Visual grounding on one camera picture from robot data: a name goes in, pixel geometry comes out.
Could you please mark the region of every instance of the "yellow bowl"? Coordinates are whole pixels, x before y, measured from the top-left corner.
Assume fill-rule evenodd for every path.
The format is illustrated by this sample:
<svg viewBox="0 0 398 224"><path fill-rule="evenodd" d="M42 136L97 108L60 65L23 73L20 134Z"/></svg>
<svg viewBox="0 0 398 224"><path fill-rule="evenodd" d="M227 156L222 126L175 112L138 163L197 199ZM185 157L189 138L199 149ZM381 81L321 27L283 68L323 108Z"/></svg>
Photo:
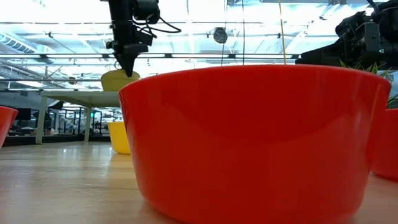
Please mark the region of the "yellow bowl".
<svg viewBox="0 0 398 224"><path fill-rule="evenodd" d="M124 122L108 122L108 129L113 150L120 154L130 154L129 141L127 140Z"/></svg>
<svg viewBox="0 0 398 224"><path fill-rule="evenodd" d="M119 91L125 85L140 78L137 72L133 72L131 77L127 77L122 69L110 71L102 75L101 84L104 91Z"/></svg>

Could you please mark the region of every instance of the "table leg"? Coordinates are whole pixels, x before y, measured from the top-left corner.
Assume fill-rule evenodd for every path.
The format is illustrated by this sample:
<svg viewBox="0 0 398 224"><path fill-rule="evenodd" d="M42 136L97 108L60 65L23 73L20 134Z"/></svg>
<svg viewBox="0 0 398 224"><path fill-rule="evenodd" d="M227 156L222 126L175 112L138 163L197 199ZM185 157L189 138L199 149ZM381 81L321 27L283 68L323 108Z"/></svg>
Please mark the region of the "table leg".
<svg viewBox="0 0 398 224"><path fill-rule="evenodd" d="M39 120L37 121L36 144L42 144L43 131L44 131L44 119L45 119L46 111L47 111L47 97L42 96L42 101L41 101L40 111L39 111Z"/></svg>
<svg viewBox="0 0 398 224"><path fill-rule="evenodd" d="M88 142L88 139L90 138L90 124L91 124L91 108L86 108L85 142Z"/></svg>

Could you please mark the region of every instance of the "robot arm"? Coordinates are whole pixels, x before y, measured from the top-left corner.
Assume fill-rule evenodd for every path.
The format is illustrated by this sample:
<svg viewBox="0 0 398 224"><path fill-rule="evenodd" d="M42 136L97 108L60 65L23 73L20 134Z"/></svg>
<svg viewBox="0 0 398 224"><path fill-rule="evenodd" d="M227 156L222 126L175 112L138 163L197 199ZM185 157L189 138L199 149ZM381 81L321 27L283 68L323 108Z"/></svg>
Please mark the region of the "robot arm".
<svg viewBox="0 0 398 224"><path fill-rule="evenodd" d="M380 69L398 68L398 0L378 6L368 1L374 7L372 15L357 12L343 19L334 44L302 53L296 64L341 66L341 60L350 67L377 63Z"/></svg>
<svg viewBox="0 0 398 224"><path fill-rule="evenodd" d="M113 30L114 40L108 42L106 48L114 50L116 60L128 77L132 76L135 59L140 53L148 52L148 46L151 46L153 38L156 38L152 29L161 32L181 32L180 29L171 26L161 18L159 0L100 1L108 2L112 19L110 28ZM164 21L176 31L159 30L149 26L156 24L159 20Z"/></svg>

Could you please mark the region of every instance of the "green plant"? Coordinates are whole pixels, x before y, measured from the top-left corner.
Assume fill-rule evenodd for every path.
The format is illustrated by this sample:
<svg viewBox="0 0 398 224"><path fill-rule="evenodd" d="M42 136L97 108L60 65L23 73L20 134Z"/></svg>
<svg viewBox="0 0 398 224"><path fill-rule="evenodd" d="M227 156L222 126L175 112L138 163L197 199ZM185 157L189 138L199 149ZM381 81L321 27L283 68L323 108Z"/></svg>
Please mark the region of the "green plant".
<svg viewBox="0 0 398 224"><path fill-rule="evenodd" d="M379 66L375 63L374 65L371 65L369 68L365 69L360 63L357 63L354 67L347 66L344 62L340 61L340 65L343 68L352 68L352 69L358 69L362 71L367 71L371 72L375 75L379 75L385 79L387 79L391 84L394 81L392 77L389 75L389 70L385 70L382 73L379 74ZM387 102L387 109L391 109L393 107L393 103L398 102L398 94L395 94L394 96L390 96Z"/></svg>

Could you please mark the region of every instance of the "plant leaf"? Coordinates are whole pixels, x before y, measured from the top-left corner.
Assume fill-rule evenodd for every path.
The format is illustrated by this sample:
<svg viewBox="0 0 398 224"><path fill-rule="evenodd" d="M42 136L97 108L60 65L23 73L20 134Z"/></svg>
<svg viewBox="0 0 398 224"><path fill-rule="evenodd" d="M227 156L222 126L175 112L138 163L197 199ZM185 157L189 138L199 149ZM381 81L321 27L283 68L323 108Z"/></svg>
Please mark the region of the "plant leaf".
<svg viewBox="0 0 398 224"><path fill-rule="evenodd" d="M389 70L383 71L382 73L380 73L380 76L383 78L388 78L388 73L389 73Z"/></svg>
<svg viewBox="0 0 398 224"><path fill-rule="evenodd" d="M389 97L388 101L387 101L387 109L390 109L391 108L391 104L394 103L394 102L397 102L397 101L398 101L398 93L395 94L392 97Z"/></svg>
<svg viewBox="0 0 398 224"><path fill-rule="evenodd" d="M372 71L373 71L373 65L371 65L370 67L368 67L367 69L365 69L365 71L367 71L367 72L372 72Z"/></svg>
<svg viewBox="0 0 398 224"><path fill-rule="evenodd" d="M343 68L347 68L347 65L346 65L342 60L340 60L340 65L341 65L341 67L343 67Z"/></svg>
<svg viewBox="0 0 398 224"><path fill-rule="evenodd" d="M372 73L377 75L377 71L378 71L378 70L379 70L379 68L377 67L377 64L375 63L375 64L373 65L373 68L372 68Z"/></svg>
<svg viewBox="0 0 398 224"><path fill-rule="evenodd" d="M358 62L356 65L354 65L353 69L364 70L362 65L361 65L361 62Z"/></svg>

